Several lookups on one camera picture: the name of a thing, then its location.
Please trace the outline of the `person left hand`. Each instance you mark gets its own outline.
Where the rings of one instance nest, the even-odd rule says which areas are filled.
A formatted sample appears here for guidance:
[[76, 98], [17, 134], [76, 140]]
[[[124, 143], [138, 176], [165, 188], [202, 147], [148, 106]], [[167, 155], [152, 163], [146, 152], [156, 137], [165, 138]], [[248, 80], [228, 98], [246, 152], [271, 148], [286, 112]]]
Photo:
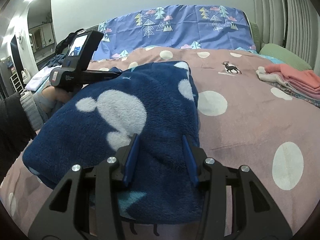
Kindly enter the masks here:
[[66, 92], [61, 88], [56, 88], [53, 86], [48, 86], [41, 90], [39, 94], [39, 110], [44, 116], [45, 121], [47, 121], [62, 105], [67, 103], [73, 94], [71, 92]]

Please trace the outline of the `black left sleeve forearm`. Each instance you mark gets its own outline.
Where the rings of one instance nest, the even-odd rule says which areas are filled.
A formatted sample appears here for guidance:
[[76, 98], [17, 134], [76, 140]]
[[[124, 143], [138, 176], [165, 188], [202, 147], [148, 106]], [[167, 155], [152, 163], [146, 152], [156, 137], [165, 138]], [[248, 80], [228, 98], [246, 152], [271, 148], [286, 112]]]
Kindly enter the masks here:
[[43, 126], [31, 93], [15, 93], [1, 101], [1, 179]]

